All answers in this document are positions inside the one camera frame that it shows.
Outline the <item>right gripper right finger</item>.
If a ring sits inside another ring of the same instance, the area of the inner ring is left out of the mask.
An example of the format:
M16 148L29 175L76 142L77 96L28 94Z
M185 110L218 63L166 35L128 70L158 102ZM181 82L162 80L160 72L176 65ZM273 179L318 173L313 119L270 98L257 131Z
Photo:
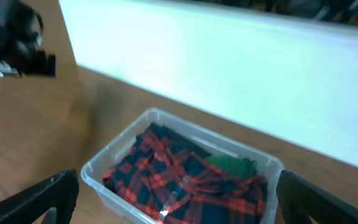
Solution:
M290 170L281 171L276 194L286 224L358 224L357 208Z

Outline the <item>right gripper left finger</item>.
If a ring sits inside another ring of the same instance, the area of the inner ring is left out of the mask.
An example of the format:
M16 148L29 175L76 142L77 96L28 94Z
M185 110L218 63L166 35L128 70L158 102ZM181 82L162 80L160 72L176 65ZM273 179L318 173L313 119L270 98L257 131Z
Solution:
M0 223L33 223L48 213L47 221L69 224L78 194L76 170L63 170L0 201Z

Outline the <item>green garment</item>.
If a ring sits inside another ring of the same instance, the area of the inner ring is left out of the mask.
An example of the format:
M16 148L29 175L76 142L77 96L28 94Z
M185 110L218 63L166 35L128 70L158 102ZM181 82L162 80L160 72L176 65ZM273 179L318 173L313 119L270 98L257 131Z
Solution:
M208 156L205 160L238 179L248 179L257 175L257 162L247 158Z

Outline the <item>red plaid flannel shirt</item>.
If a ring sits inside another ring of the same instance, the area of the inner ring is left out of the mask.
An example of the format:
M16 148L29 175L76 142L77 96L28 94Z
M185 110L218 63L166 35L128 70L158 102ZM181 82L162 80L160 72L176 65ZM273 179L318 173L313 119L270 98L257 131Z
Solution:
M224 158L246 175L224 170L216 157L156 123L103 175L104 186L159 223L260 223L267 179L251 162Z

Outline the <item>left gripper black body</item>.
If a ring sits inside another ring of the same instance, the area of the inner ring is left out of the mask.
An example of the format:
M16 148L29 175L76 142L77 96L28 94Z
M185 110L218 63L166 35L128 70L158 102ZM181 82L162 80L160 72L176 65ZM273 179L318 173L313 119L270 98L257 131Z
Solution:
M0 0L0 61L21 76L55 76L56 56L39 49L43 32L39 12L20 0Z

